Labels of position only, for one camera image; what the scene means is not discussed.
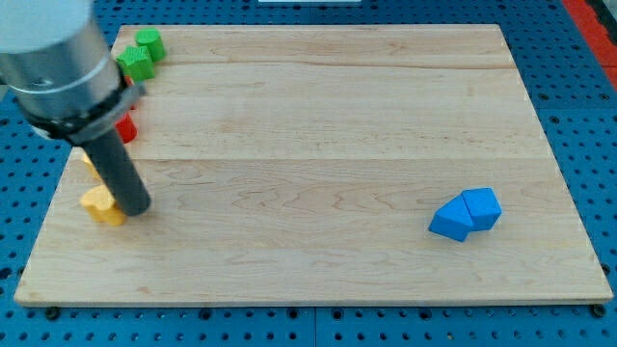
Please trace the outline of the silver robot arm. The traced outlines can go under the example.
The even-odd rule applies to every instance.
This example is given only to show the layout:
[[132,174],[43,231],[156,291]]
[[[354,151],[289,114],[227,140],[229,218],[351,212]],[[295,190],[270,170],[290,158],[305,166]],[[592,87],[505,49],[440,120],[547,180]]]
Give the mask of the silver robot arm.
[[126,83],[90,0],[1,0],[1,79],[42,136],[74,146],[113,130],[145,92]]

